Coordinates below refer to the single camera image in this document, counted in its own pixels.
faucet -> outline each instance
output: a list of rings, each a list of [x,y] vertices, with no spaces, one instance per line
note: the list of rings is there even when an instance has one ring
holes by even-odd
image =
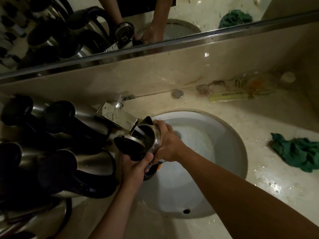
[[[139,119],[122,110],[125,101],[132,99],[135,99],[133,94],[127,96],[117,94],[110,103],[105,102],[102,104],[96,113],[111,121],[119,129],[132,133]]]

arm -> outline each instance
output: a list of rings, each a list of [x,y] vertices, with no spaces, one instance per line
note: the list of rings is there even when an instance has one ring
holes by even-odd
[[[142,40],[148,43],[163,41],[172,2],[173,0],[157,0],[151,26],[145,30]]]
[[[122,239],[134,197],[144,178],[145,167],[153,159],[148,153],[140,162],[133,162],[123,155],[122,184],[105,215],[91,233],[89,239]]]
[[[173,128],[161,130],[160,159],[179,162],[234,238],[319,238],[319,227],[262,189],[237,177],[188,148]]]
[[[117,0],[99,0],[99,2],[104,10],[110,15],[115,26],[123,22]]]

white sink basin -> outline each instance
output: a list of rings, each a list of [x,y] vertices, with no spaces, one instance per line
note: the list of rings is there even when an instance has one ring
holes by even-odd
[[[182,141],[217,165],[245,179],[247,154],[235,130],[212,115],[169,112],[153,117],[165,120]],[[165,216],[200,218],[214,212],[188,172],[177,162],[165,162],[154,177],[144,181],[137,199]]]

forearm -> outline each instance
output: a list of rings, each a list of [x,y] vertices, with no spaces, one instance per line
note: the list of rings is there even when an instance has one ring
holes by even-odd
[[[152,25],[156,25],[161,30],[165,30],[169,10],[173,0],[157,0]]]
[[[109,14],[113,23],[118,25],[123,22],[123,18],[117,0],[99,0],[104,10]]]
[[[89,239],[123,239],[135,194],[121,187]]]
[[[319,238],[319,228],[260,188],[191,149],[179,159],[221,221],[236,238]]]

green towel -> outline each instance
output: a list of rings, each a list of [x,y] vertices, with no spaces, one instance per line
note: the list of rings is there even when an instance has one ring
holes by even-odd
[[[319,169],[319,142],[310,142],[307,138],[294,138],[287,141],[278,133],[271,133],[271,148],[290,166],[305,172]]]
[[[251,23],[252,21],[253,17],[250,14],[245,14],[244,12],[235,9],[222,17],[218,28],[232,27],[239,24]]]

